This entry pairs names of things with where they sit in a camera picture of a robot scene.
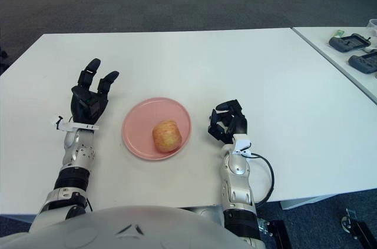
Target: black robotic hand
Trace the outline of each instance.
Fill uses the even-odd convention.
[[[78,85],[72,87],[71,112],[74,122],[95,124],[107,106],[107,94],[119,72],[113,71],[101,78],[98,84],[98,92],[91,92],[89,87],[100,63],[99,59],[93,59],[85,70],[81,71]]]
[[[237,100],[221,103],[216,110],[213,109],[210,116],[209,134],[225,144],[233,143],[233,134],[247,134],[247,120],[242,114],[242,107]],[[219,121],[227,127],[226,131],[218,124]]]

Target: wire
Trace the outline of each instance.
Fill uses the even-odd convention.
[[[89,199],[87,198],[87,202],[88,202],[88,205],[89,205],[89,208],[90,208],[90,210],[93,212],[93,208],[92,208],[92,205],[90,204],[90,202],[89,202]]]
[[[251,155],[255,156],[255,157],[247,157],[247,156],[244,156],[244,155],[242,155],[242,157],[249,158],[249,159],[262,159],[269,166],[269,169],[270,169],[270,172],[271,172],[271,187],[270,187],[269,192],[267,192],[266,196],[262,200],[260,200],[260,202],[255,203],[255,207],[260,208],[263,204],[265,204],[267,202],[267,200],[270,198],[270,196],[272,194],[273,188],[275,186],[275,175],[273,173],[273,169],[272,169],[270,162],[265,157],[262,157],[261,155],[258,155],[258,154],[255,154],[255,153],[251,153]]]

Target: pink plate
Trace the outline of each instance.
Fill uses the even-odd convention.
[[[158,151],[153,143],[152,130],[164,120],[177,123],[182,135],[182,145],[167,153]],[[123,141],[136,156],[147,160],[162,160],[178,153],[187,143],[191,134],[189,113],[177,101],[168,98],[152,98],[132,108],[122,126]]]

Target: black controller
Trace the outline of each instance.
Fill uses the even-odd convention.
[[[377,49],[364,56],[352,56],[349,58],[348,63],[364,74],[371,74],[377,71]]]
[[[329,40],[329,45],[339,52],[345,53],[352,50],[358,50],[371,45],[369,39],[365,39],[363,36],[353,33],[351,36],[343,38],[333,37]]]

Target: white table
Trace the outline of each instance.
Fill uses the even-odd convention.
[[[377,105],[289,28],[49,34],[0,77],[0,214],[35,214],[52,190],[65,133],[50,119],[69,118],[70,88],[95,57],[94,89],[120,71],[94,135],[95,210],[220,203],[222,143],[207,127],[212,108],[230,99],[243,107],[253,151],[274,168],[270,201],[377,188]],[[125,147],[121,125],[136,103],[158,96],[187,108],[192,135],[176,156],[144,161]],[[251,168],[258,201],[269,171],[260,160]]]
[[[371,37],[371,46],[377,48],[377,38],[370,36],[365,27],[294,27],[306,42],[331,62],[338,70],[340,70],[347,78],[349,78],[357,87],[359,87],[368,97],[377,104],[377,72],[372,74],[363,74],[348,64],[348,59],[352,55],[365,55],[362,50],[341,53],[333,49],[329,45],[330,38],[337,30],[343,30],[344,36],[353,33],[361,34],[368,38]]]

